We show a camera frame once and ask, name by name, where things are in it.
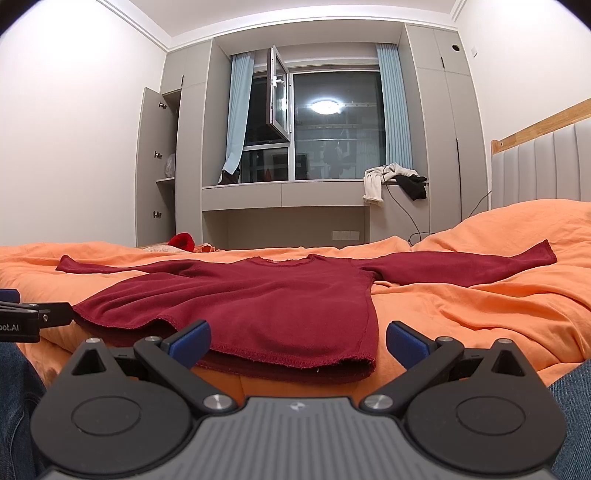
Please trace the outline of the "dark red long-sleeve sweater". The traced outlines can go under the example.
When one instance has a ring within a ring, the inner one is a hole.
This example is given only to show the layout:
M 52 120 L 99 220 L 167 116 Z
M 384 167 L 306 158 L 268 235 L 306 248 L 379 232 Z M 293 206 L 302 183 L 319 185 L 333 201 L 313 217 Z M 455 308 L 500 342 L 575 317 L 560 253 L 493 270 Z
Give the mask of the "dark red long-sleeve sweater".
M 136 266 L 63 256 L 57 268 L 115 277 L 113 285 L 78 302 L 74 312 L 88 330 L 117 346 L 174 334 L 202 320 L 211 328 L 207 368 L 362 377 L 377 361 L 380 321 L 372 294 L 377 283 L 467 289 L 556 261 L 550 243 L 542 241 L 514 256 L 404 251 L 360 259 L 311 254 L 283 261 L 177 259 Z

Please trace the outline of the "person's jeans leg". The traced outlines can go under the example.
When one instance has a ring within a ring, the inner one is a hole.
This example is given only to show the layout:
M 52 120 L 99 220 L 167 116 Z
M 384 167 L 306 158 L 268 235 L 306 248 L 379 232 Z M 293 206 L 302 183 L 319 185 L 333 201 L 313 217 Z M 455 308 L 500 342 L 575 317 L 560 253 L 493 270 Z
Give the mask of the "person's jeans leg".
M 45 387 L 18 347 L 1 344 L 1 478 L 36 479 L 45 469 L 30 433 Z

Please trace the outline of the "floral pink cloth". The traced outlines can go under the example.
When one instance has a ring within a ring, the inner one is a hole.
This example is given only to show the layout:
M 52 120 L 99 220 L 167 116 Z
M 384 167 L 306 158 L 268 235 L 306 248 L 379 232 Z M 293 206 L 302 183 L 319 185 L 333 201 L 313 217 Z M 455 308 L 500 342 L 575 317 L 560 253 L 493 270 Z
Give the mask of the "floral pink cloth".
M 168 244 L 156 244 L 141 247 L 141 250 L 147 253 L 184 253 L 184 250 Z

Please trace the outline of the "bright red cloth item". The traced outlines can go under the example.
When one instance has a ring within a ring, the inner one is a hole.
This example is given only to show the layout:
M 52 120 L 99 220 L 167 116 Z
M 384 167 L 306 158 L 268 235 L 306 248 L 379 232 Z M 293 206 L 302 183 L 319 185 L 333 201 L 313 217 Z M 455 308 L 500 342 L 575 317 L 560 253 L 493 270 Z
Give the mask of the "bright red cloth item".
M 195 248 L 194 240 L 191 234 L 187 232 L 181 232 L 174 235 L 167 242 L 167 245 L 187 252 L 193 252 Z

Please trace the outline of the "orange bed duvet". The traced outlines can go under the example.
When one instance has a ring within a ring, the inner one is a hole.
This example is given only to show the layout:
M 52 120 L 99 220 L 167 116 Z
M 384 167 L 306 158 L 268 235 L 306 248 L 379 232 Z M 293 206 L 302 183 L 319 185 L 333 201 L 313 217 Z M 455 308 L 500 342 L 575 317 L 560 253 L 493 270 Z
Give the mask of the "orange bed duvet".
M 322 376 L 317 370 L 276 376 L 260 369 L 241 372 L 204 366 L 211 349 L 193 367 L 195 375 L 242 402 L 250 396 L 332 397 L 361 400 L 404 369 L 390 355 L 386 331 L 399 320 L 429 338 L 450 336 L 468 348 L 488 348 L 500 338 L 515 342 L 546 384 L 572 371 L 590 356 L 590 206 L 586 202 L 542 199 L 516 203 L 471 217 L 455 228 L 410 245 L 392 237 L 365 245 L 318 248 L 216 250 L 213 252 L 147 253 L 140 248 L 105 242 L 33 243 L 1 250 L 1 285 L 16 289 L 25 303 L 67 302 L 74 306 L 114 284 L 114 276 L 62 273 L 63 256 L 108 266 L 136 266 L 163 260 L 197 259 L 231 263 L 250 257 L 276 261 L 311 254 L 375 258 L 404 251 L 454 251 L 514 256 L 548 241 L 557 261 L 492 284 L 460 289 L 452 286 L 401 287 L 386 282 L 372 290 L 379 314 L 377 361 L 369 374 Z M 45 384 L 52 383 L 77 347 L 94 334 L 78 319 L 46 329 L 38 343 L 22 346 L 23 354 Z

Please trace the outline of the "black garment on sill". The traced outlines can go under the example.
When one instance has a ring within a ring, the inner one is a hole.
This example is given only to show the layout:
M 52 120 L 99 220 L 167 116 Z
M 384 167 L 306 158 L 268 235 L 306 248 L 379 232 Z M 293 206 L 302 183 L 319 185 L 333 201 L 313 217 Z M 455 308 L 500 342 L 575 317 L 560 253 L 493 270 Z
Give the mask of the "black garment on sill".
M 425 200 L 427 198 L 426 186 L 428 185 L 428 178 L 413 174 L 410 176 L 399 174 L 394 176 L 394 183 L 396 183 L 401 190 L 412 201 Z

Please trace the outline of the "grey window desk unit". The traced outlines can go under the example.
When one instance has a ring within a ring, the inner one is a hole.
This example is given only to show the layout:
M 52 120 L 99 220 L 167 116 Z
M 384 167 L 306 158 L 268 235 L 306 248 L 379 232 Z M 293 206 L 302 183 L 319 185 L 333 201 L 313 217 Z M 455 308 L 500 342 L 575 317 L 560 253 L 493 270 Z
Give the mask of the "grey window desk unit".
M 398 236 L 415 243 L 429 235 L 429 205 L 401 188 L 383 186 L 382 206 L 363 200 L 361 180 L 308 180 L 205 187 L 202 240 L 222 249 L 342 248 Z M 360 231 L 360 241 L 334 241 L 332 232 Z

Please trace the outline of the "open grey wardrobe door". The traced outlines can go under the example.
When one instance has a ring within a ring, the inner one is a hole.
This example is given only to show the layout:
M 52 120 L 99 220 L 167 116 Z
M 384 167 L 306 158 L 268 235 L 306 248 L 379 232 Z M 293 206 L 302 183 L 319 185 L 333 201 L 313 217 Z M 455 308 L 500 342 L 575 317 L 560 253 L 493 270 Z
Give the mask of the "open grey wardrobe door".
M 176 150 L 177 112 L 145 88 L 140 112 L 135 173 L 135 232 L 138 246 L 168 241 L 175 234 L 174 179 L 166 161 Z

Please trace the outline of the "right light blue curtain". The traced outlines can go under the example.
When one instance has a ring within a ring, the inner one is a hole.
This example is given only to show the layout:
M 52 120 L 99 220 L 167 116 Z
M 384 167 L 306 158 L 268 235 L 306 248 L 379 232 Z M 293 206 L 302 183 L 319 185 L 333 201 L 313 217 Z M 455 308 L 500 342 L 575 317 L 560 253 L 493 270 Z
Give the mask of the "right light blue curtain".
M 387 161 L 414 167 L 406 90 L 398 47 L 377 44 L 385 119 Z

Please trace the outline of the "light blue curtain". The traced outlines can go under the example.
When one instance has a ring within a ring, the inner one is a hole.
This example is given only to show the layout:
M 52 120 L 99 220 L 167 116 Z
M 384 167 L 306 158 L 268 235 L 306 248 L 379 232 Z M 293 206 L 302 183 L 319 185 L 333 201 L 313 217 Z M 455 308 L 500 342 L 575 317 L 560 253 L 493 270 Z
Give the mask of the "light blue curtain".
M 406 90 L 398 47 L 377 44 L 385 119 L 387 161 L 414 167 Z
M 226 128 L 225 161 L 221 170 L 226 175 L 235 174 L 242 159 L 255 59 L 256 54 L 253 52 L 231 57 L 228 128 Z

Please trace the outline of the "right grey wardrobe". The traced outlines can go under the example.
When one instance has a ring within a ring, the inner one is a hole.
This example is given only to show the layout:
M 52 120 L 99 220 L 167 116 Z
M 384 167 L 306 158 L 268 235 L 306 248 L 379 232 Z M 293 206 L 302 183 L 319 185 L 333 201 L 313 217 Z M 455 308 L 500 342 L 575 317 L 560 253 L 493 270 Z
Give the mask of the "right grey wardrobe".
M 429 179 L 430 231 L 488 208 L 477 95 L 459 33 L 406 24 L 399 43 L 414 168 Z

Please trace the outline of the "open window sash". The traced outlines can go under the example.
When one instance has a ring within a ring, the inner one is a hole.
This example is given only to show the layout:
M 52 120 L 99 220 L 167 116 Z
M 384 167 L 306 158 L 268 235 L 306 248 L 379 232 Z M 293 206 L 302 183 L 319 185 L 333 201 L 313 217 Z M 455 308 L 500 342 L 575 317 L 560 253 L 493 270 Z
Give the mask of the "open window sash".
M 267 51 L 266 123 L 283 140 L 290 141 L 290 71 L 276 45 Z

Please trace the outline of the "left light blue curtain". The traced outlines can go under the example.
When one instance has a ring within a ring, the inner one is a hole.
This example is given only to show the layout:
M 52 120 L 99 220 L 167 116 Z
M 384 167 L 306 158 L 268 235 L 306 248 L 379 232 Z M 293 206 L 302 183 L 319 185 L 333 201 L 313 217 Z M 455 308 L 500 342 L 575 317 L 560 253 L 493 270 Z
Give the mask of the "left light blue curtain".
M 225 161 L 221 170 L 226 175 L 235 174 L 242 159 L 255 59 L 256 54 L 253 52 L 231 57 L 228 128 L 226 128 Z

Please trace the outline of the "white wall socket plate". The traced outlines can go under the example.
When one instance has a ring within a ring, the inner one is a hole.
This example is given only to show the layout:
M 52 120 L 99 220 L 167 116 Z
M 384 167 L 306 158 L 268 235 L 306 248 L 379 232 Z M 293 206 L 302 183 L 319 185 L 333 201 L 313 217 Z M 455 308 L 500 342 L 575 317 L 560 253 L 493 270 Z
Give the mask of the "white wall socket plate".
M 334 241 L 360 241 L 361 240 L 361 232 L 360 231 L 341 231 L 335 230 L 332 232 L 332 240 Z

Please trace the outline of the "padded headboard with wood rail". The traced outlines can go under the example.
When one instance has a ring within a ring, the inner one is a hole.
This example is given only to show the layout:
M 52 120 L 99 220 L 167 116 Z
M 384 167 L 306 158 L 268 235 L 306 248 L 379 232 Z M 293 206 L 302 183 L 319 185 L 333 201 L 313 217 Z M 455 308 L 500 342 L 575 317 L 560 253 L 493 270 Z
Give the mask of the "padded headboard with wood rail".
M 491 142 L 493 209 L 539 199 L 590 200 L 590 101 Z

